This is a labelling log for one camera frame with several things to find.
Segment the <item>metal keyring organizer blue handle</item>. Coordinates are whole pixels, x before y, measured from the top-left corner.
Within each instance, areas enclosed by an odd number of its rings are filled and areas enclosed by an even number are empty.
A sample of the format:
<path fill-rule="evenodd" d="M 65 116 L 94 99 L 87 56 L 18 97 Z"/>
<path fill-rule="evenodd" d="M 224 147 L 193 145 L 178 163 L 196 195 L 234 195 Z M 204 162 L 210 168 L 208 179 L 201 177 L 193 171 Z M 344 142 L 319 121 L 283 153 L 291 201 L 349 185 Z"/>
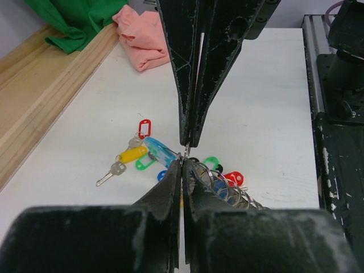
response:
<path fill-rule="evenodd" d="M 149 152 L 162 163 L 165 167 L 169 167 L 173 160 L 185 160 L 187 154 L 180 154 L 172 151 L 162 142 L 148 136 L 144 138 L 144 144 Z M 218 170 L 211 169 L 207 164 L 193 161 L 192 167 L 197 171 L 197 177 L 202 183 L 221 199 L 238 209 L 256 209 L 266 210 L 267 207 L 257 202 L 247 192 L 245 186 L 239 186 L 233 179 L 228 179 Z"/>

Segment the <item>key with red tag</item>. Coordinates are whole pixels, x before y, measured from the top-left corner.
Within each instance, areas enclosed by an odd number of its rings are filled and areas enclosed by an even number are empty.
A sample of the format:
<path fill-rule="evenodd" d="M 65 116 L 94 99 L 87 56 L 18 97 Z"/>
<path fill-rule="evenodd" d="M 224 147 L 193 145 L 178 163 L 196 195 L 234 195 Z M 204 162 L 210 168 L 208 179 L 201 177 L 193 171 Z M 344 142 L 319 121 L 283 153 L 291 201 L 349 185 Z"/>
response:
<path fill-rule="evenodd" d="M 141 146 L 143 144 L 144 139 L 146 137 L 151 136 L 151 130 L 152 130 L 151 120 L 150 119 L 141 120 L 138 125 L 138 131 L 128 142 L 128 147 L 126 151 Z"/>

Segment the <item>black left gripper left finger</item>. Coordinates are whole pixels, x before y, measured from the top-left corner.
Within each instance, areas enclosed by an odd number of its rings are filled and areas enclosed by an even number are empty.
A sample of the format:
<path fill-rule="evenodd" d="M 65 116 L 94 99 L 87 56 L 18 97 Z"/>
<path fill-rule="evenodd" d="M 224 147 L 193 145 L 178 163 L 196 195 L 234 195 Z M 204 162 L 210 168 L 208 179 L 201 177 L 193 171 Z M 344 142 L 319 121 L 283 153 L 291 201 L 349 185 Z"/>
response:
<path fill-rule="evenodd" d="M 181 163 L 132 205 L 24 210 L 1 245 L 2 272 L 174 272 Z"/>

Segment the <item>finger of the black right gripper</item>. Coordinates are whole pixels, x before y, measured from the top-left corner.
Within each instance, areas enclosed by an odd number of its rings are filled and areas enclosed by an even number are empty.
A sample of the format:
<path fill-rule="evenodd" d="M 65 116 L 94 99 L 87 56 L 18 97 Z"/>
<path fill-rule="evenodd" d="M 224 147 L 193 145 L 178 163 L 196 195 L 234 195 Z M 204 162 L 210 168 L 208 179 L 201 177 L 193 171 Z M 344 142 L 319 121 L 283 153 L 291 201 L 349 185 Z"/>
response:
<path fill-rule="evenodd" d="M 160 0 L 157 7 L 177 88 L 180 144 L 196 147 L 192 117 L 205 2 Z"/>
<path fill-rule="evenodd" d="M 190 146 L 198 146 L 208 109 L 231 70 L 263 1 L 213 1 L 206 22 L 190 117 Z"/>

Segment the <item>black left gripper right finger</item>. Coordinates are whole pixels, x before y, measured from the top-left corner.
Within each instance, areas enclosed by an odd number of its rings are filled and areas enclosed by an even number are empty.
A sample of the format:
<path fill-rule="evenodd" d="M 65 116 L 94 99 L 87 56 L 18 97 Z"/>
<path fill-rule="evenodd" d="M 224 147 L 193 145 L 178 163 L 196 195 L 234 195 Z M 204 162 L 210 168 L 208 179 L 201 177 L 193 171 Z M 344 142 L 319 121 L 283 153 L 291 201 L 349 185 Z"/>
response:
<path fill-rule="evenodd" d="M 332 216 L 317 209 L 233 207 L 182 169 L 185 261 L 192 272 L 354 272 L 355 257 Z"/>

